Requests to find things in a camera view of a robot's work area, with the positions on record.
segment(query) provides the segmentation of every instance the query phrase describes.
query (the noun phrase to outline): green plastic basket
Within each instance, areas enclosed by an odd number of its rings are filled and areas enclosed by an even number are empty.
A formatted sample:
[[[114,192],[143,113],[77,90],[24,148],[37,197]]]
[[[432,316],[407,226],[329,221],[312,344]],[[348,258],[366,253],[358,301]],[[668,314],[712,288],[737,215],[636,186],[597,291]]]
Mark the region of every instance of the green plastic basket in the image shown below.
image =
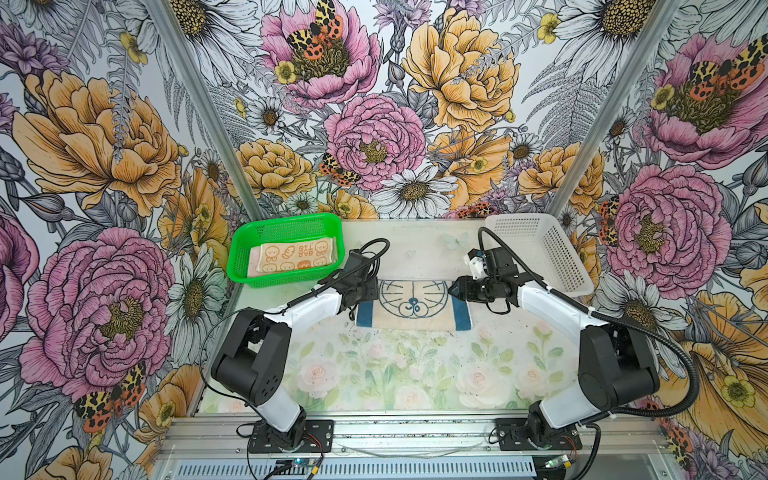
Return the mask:
[[[265,243],[294,243],[317,240],[323,237],[336,239],[336,262],[304,270],[271,273],[248,278],[250,249]],[[344,261],[344,236],[341,220],[334,214],[312,214],[298,217],[275,218],[246,223],[232,237],[227,275],[233,282],[246,283],[256,288],[284,283],[320,280],[333,272]]]

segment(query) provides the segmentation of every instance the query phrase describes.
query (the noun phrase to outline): white plastic basket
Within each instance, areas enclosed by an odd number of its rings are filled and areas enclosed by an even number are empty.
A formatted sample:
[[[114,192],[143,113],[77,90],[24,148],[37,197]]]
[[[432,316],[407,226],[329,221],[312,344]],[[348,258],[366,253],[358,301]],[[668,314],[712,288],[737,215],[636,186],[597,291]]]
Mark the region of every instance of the white plastic basket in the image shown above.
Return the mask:
[[[594,290],[587,269],[558,221],[549,214],[491,215],[485,225],[499,235],[531,268],[568,296],[589,295]],[[485,235],[486,248],[497,247]]]

